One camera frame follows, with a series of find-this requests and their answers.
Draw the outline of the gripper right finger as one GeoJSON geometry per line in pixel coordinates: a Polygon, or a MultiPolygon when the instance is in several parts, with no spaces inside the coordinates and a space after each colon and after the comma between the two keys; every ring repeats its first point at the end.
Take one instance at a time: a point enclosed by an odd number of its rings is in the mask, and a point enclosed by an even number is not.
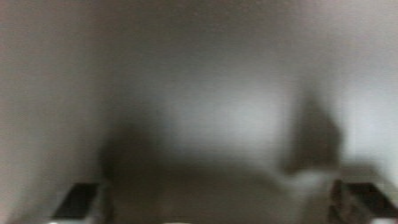
{"type": "Polygon", "coordinates": [[[333,182],[330,224],[398,224],[398,208],[372,183],[333,182]]]}

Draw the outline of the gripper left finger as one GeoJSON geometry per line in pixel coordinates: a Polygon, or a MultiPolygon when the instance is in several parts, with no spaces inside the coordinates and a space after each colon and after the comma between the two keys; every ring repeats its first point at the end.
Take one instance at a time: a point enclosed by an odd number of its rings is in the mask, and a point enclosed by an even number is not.
{"type": "Polygon", "coordinates": [[[76,183],[51,215],[51,224],[84,224],[99,195],[97,183],[76,183]]]}

